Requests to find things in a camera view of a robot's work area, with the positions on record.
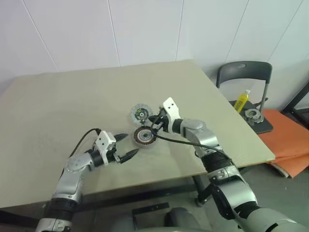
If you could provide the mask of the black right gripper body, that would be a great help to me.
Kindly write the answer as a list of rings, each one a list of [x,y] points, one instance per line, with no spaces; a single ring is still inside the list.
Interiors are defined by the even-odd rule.
[[[157,118],[154,120],[152,125],[153,124],[160,124],[160,129],[162,129],[163,132],[169,132],[169,119],[164,108],[160,108]]]

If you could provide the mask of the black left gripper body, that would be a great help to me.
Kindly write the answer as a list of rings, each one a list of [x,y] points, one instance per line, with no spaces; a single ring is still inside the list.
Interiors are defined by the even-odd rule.
[[[116,148],[116,144],[113,144],[113,146],[111,147],[111,149],[109,149],[106,153],[106,158],[108,163],[110,162],[116,162],[116,163],[120,163],[120,157],[117,155],[117,148]]]

